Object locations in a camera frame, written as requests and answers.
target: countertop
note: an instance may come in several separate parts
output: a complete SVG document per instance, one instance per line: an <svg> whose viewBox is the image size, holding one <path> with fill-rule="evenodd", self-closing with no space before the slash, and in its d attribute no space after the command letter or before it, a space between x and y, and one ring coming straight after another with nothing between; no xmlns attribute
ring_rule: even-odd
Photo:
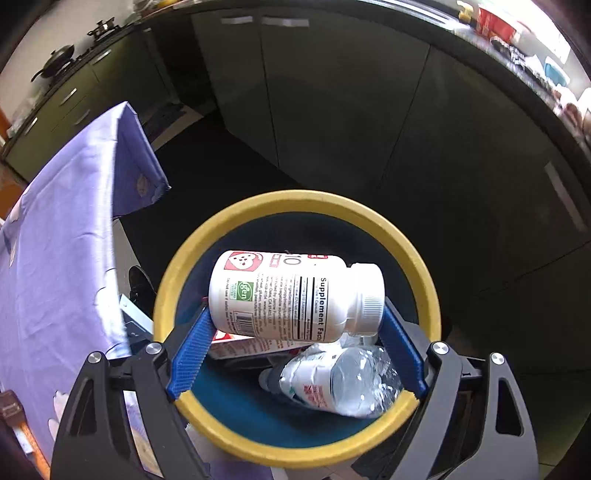
<svg viewBox="0 0 591 480"><path fill-rule="evenodd" d="M423 40L461 63L473 68L490 80L526 113L535 119L538 126L553 140L563 153L571 168L577 173L583 187L591 192L591 150L580 132L562 114L553 96L523 72L513 62L497 52L490 42L479 36L472 27L438 9L411 0L182 0L154 12L123 29L106 40L100 48L82 58L53 86L27 121L34 117L45 101L77 70L99 54L104 48L140 26L146 27L169 15L187 15L200 11L258 7L311 8L333 11L344 15L387 25L398 31ZM4 147L0 160L4 159L20 132Z"/></svg>

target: white pill bottle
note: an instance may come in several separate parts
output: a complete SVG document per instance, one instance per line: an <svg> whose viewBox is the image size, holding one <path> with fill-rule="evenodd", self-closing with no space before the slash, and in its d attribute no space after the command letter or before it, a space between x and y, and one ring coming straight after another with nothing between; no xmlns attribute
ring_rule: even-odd
<svg viewBox="0 0 591 480"><path fill-rule="evenodd" d="M229 250L213 267L209 309L218 330L299 342L374 335L384 313L375 264L332 255Z"/></svg>

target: cabinet door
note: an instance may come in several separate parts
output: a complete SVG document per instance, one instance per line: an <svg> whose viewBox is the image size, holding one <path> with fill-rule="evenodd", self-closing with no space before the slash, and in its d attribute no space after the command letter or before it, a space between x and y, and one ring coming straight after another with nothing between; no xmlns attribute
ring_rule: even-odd
<svg viewBox="0 0 591 480"><path fill-rule="evenodd" d="M80 100L51 133L56 152L86 125L104 113L108 109L107 105L106 98L99 87L92 89L87 96Z"/></svg>
<svg viewBox="0 0 591 480"><path fill-rule="evenodd" d="M226 128L277 165L254 12L205 12L193 15L193 25Z"/></svg>
<svg viewBox="0 0 591 480"><path fill-rule="evenodd" d="M44 115L51 116L54 124L62 120L88 93L98 86L96 76L90 66L84 65L64 82L43 105Z"/></svg>
<svg viewBox="0 0 591 480"><path fill-rule="evenodd" d="M110 105L128 101L142 121L166 102L168 92L141 32L97 53L90 66Z"/></svg>
<svg viewBox="0 0 591 480"><path fill-rule="evenodd" d="M372 22L261 9L279 165L304 187L366 200L381 180L428 45Z"/></svg>
<svg viewBox="0 0 591 480"><path fill-rule="evenodd" d="M589 239L589 204L548 136L491 82L434 48L375 209L417 247L444 307Z"/></svg>
<svg viewBox="0 0 591 480"><path fill-rule="evenodd" d="M37 115L8 152L7 163L26 181L32 181L51 160L51 127L42 115Z"/></svg>

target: crushed plastic bottle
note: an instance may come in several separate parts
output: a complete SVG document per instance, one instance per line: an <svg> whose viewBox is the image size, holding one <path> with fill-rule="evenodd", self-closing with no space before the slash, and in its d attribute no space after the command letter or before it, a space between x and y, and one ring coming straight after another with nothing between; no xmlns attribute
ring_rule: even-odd
<svg viewBox="0 0 591 480"><path fill-rule="evenodd" d="M259 383L263 389L281 392L308 408L357 418L379 417L402 390L400 378L380 346L306 351L290 360L280 373L276 369L262 372Z"/></svg>

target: orange object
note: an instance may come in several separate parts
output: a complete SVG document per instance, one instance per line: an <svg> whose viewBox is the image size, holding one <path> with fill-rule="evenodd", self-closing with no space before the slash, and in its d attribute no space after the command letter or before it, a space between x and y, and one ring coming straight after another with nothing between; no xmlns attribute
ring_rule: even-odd
<svg viewBox="0 0 591 480"><path fill-rule="evenodd" d="M0 218L6 220L22 192L23 188L16 182L10 171L0 165Z"/></svg>
<svg viewBox="0 0 591 480"><path fill-rule="evenodd" d="M32 456L35 461L35 466L39 471L39 474L44 478L44 480L49 480L49 463L47 463L47 460L43 456L43 453L41 452L41 449L39 448L39 445L37 444L37 441L35 440L33 433L29 429L29 425L27 425L26 423L21 423L18 427L25 434L25 437L27 437L28 442L31 444L31 447L33 448Z"/></svg>
<svg viewBox="0 0 591 480"><path fill-rule="evenodd" d="M4 112L2 112L2 109L0 108L0 137L2 137L4 141L8 140L7 130L9 128L10 122L8 121L8 118L6 118L6 115L4 115Z"/></svg>
<svg viewBox="0 0 591 480"><path fill-rule="evenodd" d="M499 37L505 43L511 43L517 29L486 8L478 8L476 32L486 38Z"/></svg>
<svg viewBox="0 0 591 480"><path fill-rule="evenodd" d="M0 393L0 415L4 418L9 427L20 429L33 449L31 455L33 456L33 461L35 462L39 474L44 480L49 480L49 463L47 463L33 433L29 429L29 425L27 425L27 418L25 417L22 403L18 399L16 393L12 390L6 390L5 392Z"/></svg>

